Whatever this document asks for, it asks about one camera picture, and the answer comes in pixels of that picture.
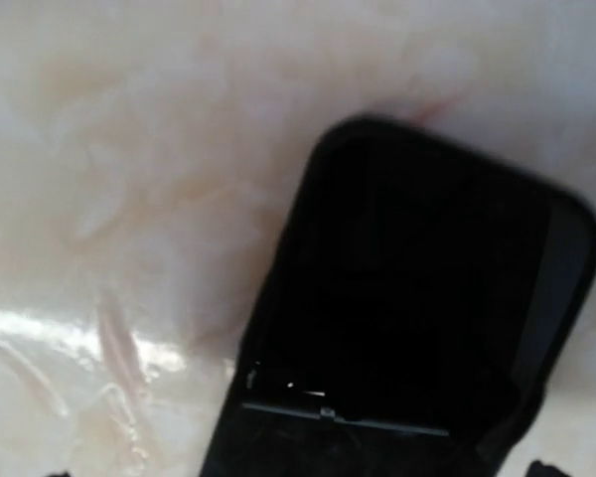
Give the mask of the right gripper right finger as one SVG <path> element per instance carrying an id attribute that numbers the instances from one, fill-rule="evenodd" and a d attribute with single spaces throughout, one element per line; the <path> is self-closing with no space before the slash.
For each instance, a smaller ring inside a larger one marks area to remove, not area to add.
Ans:
<path id="1" fill-rule="evenodd" d="M 527 459 L 526 477 L 571 477 L 574 476 L 574 454 L 535 453 Z"/>

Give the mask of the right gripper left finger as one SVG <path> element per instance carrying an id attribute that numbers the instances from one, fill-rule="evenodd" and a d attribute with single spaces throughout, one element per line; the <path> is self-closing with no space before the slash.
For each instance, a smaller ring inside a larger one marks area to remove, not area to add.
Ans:
<path id="1" fill-rule="evenodd" d="M 70 477 L 70 472 L 67 470 L 54 471 L 52 473 L 45 474 L 44 477 Z"/>

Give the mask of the black phone case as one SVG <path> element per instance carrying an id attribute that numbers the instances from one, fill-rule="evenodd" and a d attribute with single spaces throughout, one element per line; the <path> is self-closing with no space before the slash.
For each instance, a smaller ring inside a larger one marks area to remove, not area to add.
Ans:
<path id="1" fill-rule="evenodd" d="M 384 116 L 313 149 L 204 476 L 494 476 L 596 275 L 596 215 Z"/>

